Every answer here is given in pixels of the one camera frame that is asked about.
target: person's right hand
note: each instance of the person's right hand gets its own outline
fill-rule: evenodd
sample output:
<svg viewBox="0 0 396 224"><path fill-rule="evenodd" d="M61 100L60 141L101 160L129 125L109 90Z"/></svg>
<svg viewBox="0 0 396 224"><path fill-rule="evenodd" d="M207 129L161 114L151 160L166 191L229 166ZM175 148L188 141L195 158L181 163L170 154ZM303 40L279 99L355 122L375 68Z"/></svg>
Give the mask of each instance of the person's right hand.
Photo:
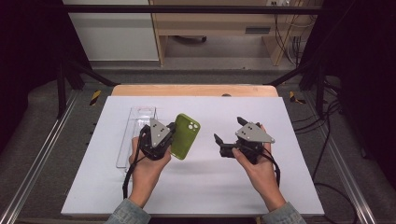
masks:
<svg viewBox="0 0 396 224"><path fill-rule="evenodd" d="M129 158L129 163L134 162L135 153L137 150L138 137L132 140L132 155ZM169 147L163 158L157 161L151 161L145 158L143 152L140 152L138 159L143 159L137 163L132 174L132 193L129 199L143 208L149 197L154 191L155 186L160 178L160 174L163 171L163 167L171 160L171 147Z"/></svg>
<svg viewBox="0 0 396 224"><path fill-rule="evenodd" d="M264 143L263 146L271 153L270 143ZM270 212L286 203L276 183L274 165L268 159L259 156L257 164L252 164L237 148L233 148L233 155L247 172L251 184L260 193Z"/></svg>

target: white cabinet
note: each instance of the white cabinet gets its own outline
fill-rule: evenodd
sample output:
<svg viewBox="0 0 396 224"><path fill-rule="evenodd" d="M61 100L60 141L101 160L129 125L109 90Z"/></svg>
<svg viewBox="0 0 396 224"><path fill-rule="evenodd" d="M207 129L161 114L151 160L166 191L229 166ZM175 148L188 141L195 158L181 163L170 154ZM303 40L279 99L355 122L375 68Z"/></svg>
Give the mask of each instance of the white cabinet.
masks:
<svg viewBox="0 0 396 224"><path fill-rule="evenodd" d="M64 0L66 5L148 5L146 0ZM90 61L159 61L150 14L69 13Z"/></svg>

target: clear plastic tray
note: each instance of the clear plastic tray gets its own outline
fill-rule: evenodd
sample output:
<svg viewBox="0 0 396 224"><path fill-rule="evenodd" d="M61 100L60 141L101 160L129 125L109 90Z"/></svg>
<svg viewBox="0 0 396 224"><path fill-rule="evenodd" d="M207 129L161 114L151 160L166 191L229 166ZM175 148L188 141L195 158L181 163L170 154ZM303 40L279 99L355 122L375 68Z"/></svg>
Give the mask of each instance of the clear plastic tray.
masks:
<svg viewBox="0 0 396 224"><path fill-rule="evenodd" d="M157 109L155 106L135 106L131 108L129 118L125 127L125 133L122 138L119 158L117 159L117 168L129 168L129 157L132 155L132 139L139 136L140 130L147 124L149 119L158 119Z"/></svg>

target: green phone case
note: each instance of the green phone case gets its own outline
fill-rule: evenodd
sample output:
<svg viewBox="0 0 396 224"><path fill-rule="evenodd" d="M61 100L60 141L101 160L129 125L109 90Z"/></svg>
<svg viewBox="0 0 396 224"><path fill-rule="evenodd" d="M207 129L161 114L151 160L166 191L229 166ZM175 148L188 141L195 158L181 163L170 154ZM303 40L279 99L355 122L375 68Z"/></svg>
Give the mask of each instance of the green phone case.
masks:
<svg viewBox="0 0 396 224"><path fill-rule="evenodd" d="M201 125L185 114L176 117L176 131L173 134L171 153L176 158L184 160L195 140Z"/></svg>

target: person's left hand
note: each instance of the person's left hand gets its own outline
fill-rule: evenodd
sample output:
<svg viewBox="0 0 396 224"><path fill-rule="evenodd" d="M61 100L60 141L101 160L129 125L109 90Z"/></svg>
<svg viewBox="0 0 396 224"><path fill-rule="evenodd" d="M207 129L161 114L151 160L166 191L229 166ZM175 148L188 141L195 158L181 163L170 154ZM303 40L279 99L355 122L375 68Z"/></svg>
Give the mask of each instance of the person's left hand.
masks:
<svg viewBox="0 0 396 224"><path fill-rule="evenodd" d="M129 157L129 163L134 162L134 155L137 149L138 137L132 139L132 155ZM142 151L139 152L138 159L140 160L145 155ZM149 200L151 192L157 185L158 179L160 178L163 167L171 160L170 147L166 150L165 155L158 161L152 161L148 158L144 158L137 163L132 173L132 193L129 196L129 200L136 203L138 206L143 208L146 202Z"/></svg>

